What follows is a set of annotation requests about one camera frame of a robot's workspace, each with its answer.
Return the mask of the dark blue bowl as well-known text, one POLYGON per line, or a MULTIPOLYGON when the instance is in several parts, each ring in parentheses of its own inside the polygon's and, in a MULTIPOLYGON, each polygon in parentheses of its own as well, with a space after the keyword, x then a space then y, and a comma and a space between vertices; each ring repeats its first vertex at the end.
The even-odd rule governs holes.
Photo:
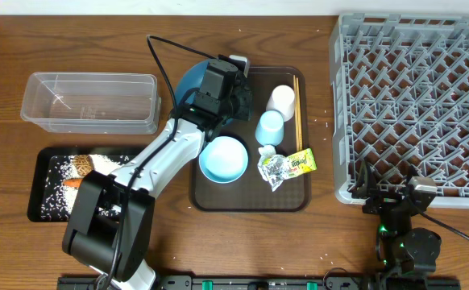
POLYGON ((193 111, 189 110, 189 106, 201 85, 206 66, 211 60, 213 59, 204 60, 201 63, 194 65, 177 85, 176 100, 178 103, 177 114, 179 115, 179 118, 183 118, 186 121, 196 124, 191 121, 193 111))

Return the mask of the light blue small bowl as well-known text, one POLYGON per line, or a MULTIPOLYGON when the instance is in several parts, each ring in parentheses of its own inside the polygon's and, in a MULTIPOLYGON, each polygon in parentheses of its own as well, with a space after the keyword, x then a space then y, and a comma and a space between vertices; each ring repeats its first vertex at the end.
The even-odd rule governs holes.
POLYGON ((227 184, 241 177, 248 161, 247 149, 240 141, 228 136, 217 137, 198 156, 203 175, 219 184, 227 184))

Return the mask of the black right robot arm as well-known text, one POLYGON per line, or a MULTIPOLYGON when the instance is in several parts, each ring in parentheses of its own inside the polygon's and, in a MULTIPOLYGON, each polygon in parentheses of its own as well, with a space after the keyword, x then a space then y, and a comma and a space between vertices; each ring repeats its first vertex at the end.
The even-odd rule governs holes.
POLYGON ((380 218, 376 256, 384 270, 367 282, 368 289, 427 289, 427 275, 435 272, 442 239, 431 230, 414 228, 412 217, 424 213, 437 196, 437 185, 411 166, 406 186, 394 193, 381 190, 370 164, 360 164, 354 199, 363 199, 362 211, 380 218))

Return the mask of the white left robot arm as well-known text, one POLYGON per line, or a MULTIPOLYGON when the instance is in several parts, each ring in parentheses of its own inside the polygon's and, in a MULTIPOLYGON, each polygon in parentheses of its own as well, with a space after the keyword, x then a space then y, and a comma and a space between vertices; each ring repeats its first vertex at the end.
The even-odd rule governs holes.
POLYGON ((100 276, 94 289, 150 289, 146 261, 157 197, 169 181, 232 119, 247 121, 253 101, 243 56, 208 60, 201 83, 188 89, 161 134, 108 175, 92 171, 80 184, 62 249, 100 276))

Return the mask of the orange carrot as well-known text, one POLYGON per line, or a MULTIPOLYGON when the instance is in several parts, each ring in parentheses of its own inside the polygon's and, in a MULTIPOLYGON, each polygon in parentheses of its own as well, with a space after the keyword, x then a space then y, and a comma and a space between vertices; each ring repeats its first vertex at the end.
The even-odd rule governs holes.
POLYGON ((83 181, 82 178, 72 178, 63 181, 63 185, 71 188, 78 189, 83 181))

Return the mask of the brown food scrap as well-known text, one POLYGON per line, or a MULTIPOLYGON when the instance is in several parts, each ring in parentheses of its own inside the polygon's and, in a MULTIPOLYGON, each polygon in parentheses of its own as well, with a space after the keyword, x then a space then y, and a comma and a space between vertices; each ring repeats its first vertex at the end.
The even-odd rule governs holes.
POLYGON ((89 155, 75 155, 72 164, 77 170, 78 176, 84 177, 94 170, 94 165, 89 155))

